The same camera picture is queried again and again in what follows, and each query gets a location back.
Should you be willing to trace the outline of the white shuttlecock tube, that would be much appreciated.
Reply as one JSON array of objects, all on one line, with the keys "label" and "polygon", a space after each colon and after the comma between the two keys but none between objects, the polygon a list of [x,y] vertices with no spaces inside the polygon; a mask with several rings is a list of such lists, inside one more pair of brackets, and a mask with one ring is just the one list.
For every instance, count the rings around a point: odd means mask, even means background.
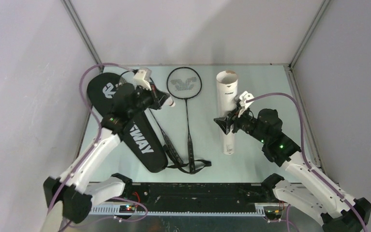
[{"label": "white shuttlecock tube", "polygon": [[[231,70],[225,70],[217,74],[217,106],[219,117],[226,116],[232,111],[237,95],[238,75]],[[235,151],[235,136],[232,132],[225,134],[222,129],[219,129],[222,152],[225,155],[232,155]]]}]

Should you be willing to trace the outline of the shuttlecock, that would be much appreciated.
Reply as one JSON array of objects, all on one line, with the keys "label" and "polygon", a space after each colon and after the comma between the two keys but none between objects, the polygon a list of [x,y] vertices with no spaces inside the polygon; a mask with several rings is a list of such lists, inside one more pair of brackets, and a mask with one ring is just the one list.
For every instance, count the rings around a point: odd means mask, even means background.
[{"label": "shuttlecock", "polygon": [[163,103],[163,106],[170,106],[170,107],[174,107],[176,105],[175,101],[169,97],[165,100],[165,102]]}]

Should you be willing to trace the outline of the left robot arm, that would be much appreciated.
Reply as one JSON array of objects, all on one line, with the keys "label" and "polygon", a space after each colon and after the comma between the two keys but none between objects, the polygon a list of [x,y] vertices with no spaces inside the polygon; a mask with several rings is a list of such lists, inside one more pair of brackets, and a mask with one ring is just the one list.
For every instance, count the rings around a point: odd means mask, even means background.
[{"label": "left robot arm", "polygon": [[133,188],[116,175],[90,185],[90,179],[105,158],[121,143],[133,118],[147,109],[175,106],[171,96],[154,84],[123,84],[112,96],[112,103],[99,123],[92,144],[59,177],[48,177],[43,184],[48,218],[82,222],[91,209],[112,198],[128,201]]}]

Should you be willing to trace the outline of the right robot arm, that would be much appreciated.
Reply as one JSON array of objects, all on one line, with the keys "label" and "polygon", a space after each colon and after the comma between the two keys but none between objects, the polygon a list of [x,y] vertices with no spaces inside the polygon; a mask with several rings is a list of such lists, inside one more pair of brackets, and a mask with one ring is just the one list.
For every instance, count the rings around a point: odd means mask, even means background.
[{"label": "right robot arm", "polygon": [[261,194],[267,202],[285,202],[321,225],[325,232],[367,231],[371,203],[346,193],[303,155],[302,149],[282,132],[282,120],[273,109],[263,109],[258,117],[238,109],[214,122],[225,134],[239,130],[263,144],[265,157],[294,176],[297,187],[278,174],[262,182]]}]

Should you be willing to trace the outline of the right badminton racket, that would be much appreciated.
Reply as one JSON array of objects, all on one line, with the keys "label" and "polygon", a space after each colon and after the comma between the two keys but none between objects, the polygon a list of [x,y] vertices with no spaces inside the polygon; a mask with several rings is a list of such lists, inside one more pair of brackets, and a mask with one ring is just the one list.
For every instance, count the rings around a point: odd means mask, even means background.
[{"label": "right badminton racket", "polygon": [[188,100],[196,97],[202,89],[202,80],[198,72],[191,67],[178,67],[168,75],[166,87],[170,95],[176,99],[185,101],[187,119],[187,146],[189,157],[190,174],[196,173],[193,142],[190,133]]}]

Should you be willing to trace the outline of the badminton racket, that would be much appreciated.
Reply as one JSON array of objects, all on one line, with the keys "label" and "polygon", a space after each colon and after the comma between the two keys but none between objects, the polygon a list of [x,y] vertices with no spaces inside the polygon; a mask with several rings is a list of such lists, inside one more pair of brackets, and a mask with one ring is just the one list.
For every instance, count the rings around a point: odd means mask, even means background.
[{"label": "badminton racket", "polygon": [[146,114],[142,112],[127,124],[123,141],[152,173],[158,173],[166,168],[186,166],[168,135],[163,129],[160,131],[164,144],[160,142]]},{"label": "badminton racket", "polygon": [[190,133],[188,100],[196,97],[202,89],[202,80],[198,72],[191,67],[178,67],[168,75],[166,87],[170,95],[176,99],[185,101],[187,119],[187,146],[189,157],[190,174],[196,173],[193,142]]}]

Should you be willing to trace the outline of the left badminton racket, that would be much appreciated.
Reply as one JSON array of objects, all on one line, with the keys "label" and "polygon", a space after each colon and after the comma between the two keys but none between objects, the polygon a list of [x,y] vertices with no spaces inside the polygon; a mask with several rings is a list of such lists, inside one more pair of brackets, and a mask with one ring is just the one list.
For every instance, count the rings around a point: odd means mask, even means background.
[{"label": "left badminton racket", "polygon": [[168,135],[163,129],[160,131],[164,144],[160,142],[146,114],[142,112],[127,124],[123,141],[152,173],[158,173],[166,168],[186,166]]}]

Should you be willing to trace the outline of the black racket bag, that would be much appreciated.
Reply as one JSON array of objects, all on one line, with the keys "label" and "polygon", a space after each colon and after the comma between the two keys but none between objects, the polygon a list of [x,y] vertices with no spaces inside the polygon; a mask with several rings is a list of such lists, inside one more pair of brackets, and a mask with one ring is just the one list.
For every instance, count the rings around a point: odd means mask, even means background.
[{"label": "black racket bag", "polygon": [[[94,77],[87,87],[88,98],[102,117],[111,111],[113,103],[126,103],[123,98],[132,93],[134,85],[111,72]],[[123,142],[148,171],[158,173],[166,168],[166,153],[144,112],[128,123],[123,135]]]}]

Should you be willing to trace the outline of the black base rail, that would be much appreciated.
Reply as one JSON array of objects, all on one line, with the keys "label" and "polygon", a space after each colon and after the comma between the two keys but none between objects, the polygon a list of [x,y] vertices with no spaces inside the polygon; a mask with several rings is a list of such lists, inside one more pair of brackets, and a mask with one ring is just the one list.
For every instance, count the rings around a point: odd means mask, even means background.
[{"label": "black base rail", "polygon": [[263,216],[285,209],[268,185],[260,183],[158,183],[125,179],[121,194],[109,200],[116,213],[153,216]]}]

